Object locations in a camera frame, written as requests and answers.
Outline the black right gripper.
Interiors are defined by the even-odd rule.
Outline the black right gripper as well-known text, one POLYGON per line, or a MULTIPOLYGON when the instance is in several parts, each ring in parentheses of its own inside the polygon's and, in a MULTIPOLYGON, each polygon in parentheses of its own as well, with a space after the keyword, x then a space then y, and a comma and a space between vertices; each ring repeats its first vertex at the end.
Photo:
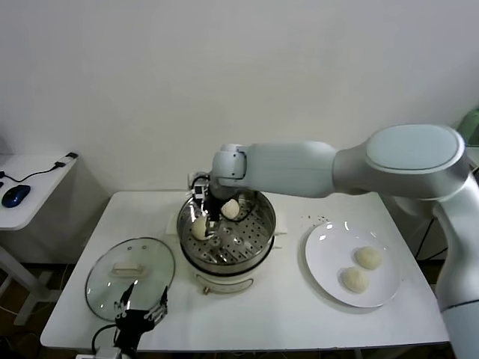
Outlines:
POLYGON ((207 188, 207 194, 204 201, 204 211, 207 214, 205 224, 205 239, 213 238, 219 230, 219 220, 222 215, 222 207, 225 204, 223 199, 213 195, 210 188, 207 188))

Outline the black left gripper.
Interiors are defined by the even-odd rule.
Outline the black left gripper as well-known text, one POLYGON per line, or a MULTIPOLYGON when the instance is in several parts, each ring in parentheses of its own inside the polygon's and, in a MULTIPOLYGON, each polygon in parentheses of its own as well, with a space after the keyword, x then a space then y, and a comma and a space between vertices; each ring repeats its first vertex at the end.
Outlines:
POLYGON ((161 322, 168 314, 168 287, 165 287, 161 298, 148 310, 129 309, 130 296, 135 283, 131 283, 114 302, 115 324, 118 335, 115 346, 122 351, 136 351, 141 336, 154 329, 154 323, 161 322))

